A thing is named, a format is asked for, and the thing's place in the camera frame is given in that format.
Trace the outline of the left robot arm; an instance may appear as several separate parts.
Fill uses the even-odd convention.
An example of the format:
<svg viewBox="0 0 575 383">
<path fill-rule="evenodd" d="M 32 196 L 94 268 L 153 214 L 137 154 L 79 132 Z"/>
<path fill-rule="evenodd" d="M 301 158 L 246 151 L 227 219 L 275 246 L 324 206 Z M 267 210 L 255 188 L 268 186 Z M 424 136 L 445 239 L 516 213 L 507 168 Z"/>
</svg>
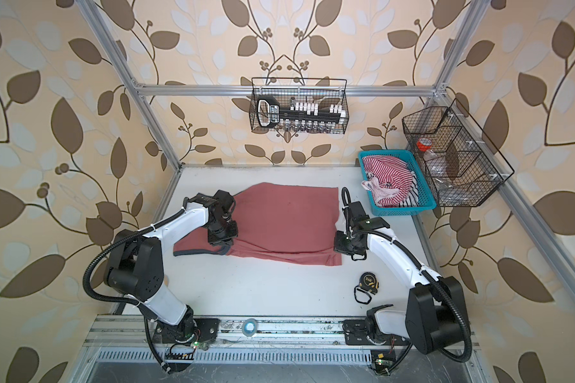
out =
<svg viewBox="0 0 575 383">
<path fill-rule="evenodd" d="M 193 309 L 169 290 L 164 284 L 164 256 L 198 228 L 207 231 L 215 255 L 226 255 L 238 236 L 232 218 L 235 207 L 234 197 L 226 191 L 185 198 L 174 215 L 139 231 L 119 232 L 82 277 L 83 289 L 92 299 L 139 309 L 149 350 L 167 374 L 180 370 L 178 358 L 170 349 L 159 351 L 154 336 L 170 346 L 198 349 L 217 339 L 220 319 L 196 320 Z"/>
</svg>

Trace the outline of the red tank top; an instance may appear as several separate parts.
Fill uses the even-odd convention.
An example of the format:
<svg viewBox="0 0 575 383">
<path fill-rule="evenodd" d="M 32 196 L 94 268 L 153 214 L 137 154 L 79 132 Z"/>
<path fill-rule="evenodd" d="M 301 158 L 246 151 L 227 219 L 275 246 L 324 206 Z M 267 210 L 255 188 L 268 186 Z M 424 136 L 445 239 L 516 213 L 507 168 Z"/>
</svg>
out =
<svg viewBox="0 0 575 383">
<path fill-rule="evenodd" d="M 334 251 L 340 220 L 338 188 L 261 183 L 234 196 L 233 245 L 213 246 L 198 228 L 173 246 L 174 256 L 230 255 L 305 266 L 337 267 Z"/>
</svg>

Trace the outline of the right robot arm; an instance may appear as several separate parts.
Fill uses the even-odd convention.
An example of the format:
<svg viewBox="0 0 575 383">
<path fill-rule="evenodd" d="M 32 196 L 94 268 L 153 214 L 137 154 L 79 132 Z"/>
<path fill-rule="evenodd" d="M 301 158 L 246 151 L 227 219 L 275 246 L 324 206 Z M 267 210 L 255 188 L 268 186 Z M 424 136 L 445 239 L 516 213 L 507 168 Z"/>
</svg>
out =
<svg viewBox="0 0 575 383">
<path fill-rule="evenodd" d="M 376 255 L 407 288 L 405 310 L 397 310 L 391 304 L 376 306 L 367 311 L 359 330 L 343 327 L 346 334 L 361 334 L 377 346 L 404 339 L 399 355 L 374 358 L 374 372 L 392 375 L 411 349 L 421 354 L 439 352 L 452 362 L 469 362 L 474 346 L 461 283 L 454 277 L 442 277 L 420 261 L 386 220 L 370 217 L 360 202 L 352 201 L 347 188 L 342 188 L 341 200 L 346 227 L 335 235 L 335 251 L 354 261 Z"/>
</svg>

